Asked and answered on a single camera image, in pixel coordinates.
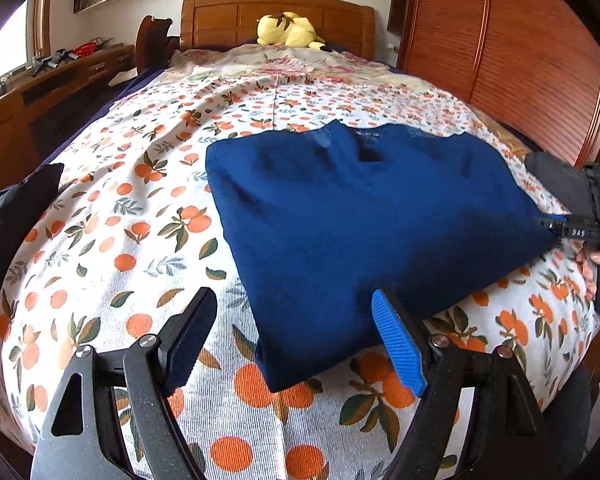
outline blue gripper pad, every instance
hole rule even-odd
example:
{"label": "blue gripper pad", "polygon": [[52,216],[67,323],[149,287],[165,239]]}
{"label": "blue gripper pad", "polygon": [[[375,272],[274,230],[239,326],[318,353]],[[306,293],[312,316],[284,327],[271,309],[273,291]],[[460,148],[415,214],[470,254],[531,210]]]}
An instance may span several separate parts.
{"label": "blue gripper pad", "polygon": [[414,395],[421,397],[427,381],[422,370],[420,350],[382,290],[373,293],[371,314],[400,382],[410,388]]}

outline brown louvered door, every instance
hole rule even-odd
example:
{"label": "brown louvered door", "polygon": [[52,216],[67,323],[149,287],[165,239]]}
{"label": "brown louvered door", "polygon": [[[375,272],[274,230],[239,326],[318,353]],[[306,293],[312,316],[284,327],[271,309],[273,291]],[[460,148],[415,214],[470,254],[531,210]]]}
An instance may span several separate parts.
{"label": "brown louvered door", "polygon": [[571,164],[600,146],[600,48],[563,0],[414,0],[402,68]]}

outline bed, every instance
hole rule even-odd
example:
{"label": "bed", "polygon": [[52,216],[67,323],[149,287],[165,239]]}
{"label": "bed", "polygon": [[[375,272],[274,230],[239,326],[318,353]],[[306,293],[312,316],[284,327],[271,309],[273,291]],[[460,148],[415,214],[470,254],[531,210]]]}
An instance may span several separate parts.
{"label": "bed", "polygon": [[[292,10],[348,52],[242,44],[263,14]],[[165,22],[145,19],[138,63],[164,53]],[[381,478],[418,401],[382,347],[271,394],[254,364],[248,298],[222,236],[205,173],[219,139],[338,120],[465,132],[493,146],[545,212],[564,210],[526,172],[525,148],[426,81],[372,62],[372,9],[337,0],[185,0],[180,50],[144,88],[117,101],[56,157],[62,193],[14,258],[0,295],[0,430],[33,451],[75,348],[124,348],[156,332],[200,286],[218,320],[186,386],[169,398],[208,478]],[[197,47],[235,47],[226,53]],[[463,348],[508,344],[545,408],[581,362],[600,319],[584,293],[581,247],[563,240],[429,321]],[[125,391],[116,392],[135,470],[150,477]],[[391,423],[372,411],[384,406]],[[454,472],[470,414],[464,392],[438,477]]]}

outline yellow plush toy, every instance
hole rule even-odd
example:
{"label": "yellow plush toy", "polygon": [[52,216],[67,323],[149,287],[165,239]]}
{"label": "yellow plush toy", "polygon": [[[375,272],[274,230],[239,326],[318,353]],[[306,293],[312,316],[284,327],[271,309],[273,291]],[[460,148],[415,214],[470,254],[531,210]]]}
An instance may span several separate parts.
{"label": "yellow plush toy", "polygon": [[258,21],[258,44],[286,45],[291,47],[315,48],[320,50],[325,41],[315,33],[314,26],[307,18],[294,12],[268,14]]}

